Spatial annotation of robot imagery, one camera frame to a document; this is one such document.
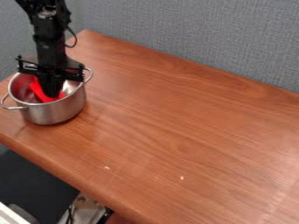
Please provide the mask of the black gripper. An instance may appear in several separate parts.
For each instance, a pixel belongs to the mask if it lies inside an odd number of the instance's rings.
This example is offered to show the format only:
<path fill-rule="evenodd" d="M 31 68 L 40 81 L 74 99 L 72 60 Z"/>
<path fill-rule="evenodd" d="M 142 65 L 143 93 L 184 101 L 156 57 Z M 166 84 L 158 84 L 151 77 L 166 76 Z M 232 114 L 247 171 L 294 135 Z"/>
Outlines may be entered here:
<path fill-rule="evenodd" d="M 51 98 L 58 98 L 66 80 L 83 82 L 86 67 L 67 56 L 64 36 L 39 38 L 34 35 L 32 39 L 36 44 L 36 55 L 16 57 L 18 71 L 35 75 L 43 93 Z"/>

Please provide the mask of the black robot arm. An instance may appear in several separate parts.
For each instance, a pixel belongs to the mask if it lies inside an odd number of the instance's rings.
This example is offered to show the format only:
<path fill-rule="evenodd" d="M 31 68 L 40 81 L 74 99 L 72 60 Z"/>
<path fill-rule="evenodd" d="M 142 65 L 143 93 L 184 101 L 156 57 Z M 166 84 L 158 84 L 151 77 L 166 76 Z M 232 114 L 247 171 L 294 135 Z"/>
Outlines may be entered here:
<path fill-rule="evenodd" d="M 15 1 L 30 18 L 36 45 L 36 57 L 18 55 L 18 70 L 36 77 L 47 97 L 58 98 L 66 81 L 84 81 L 86 66 L 71 59 L 66 52 L 67 48 L 76 46 L 66 44 L 66 31 L 75 36 L 70 28 L 71 11 L 66 0 Z"/>

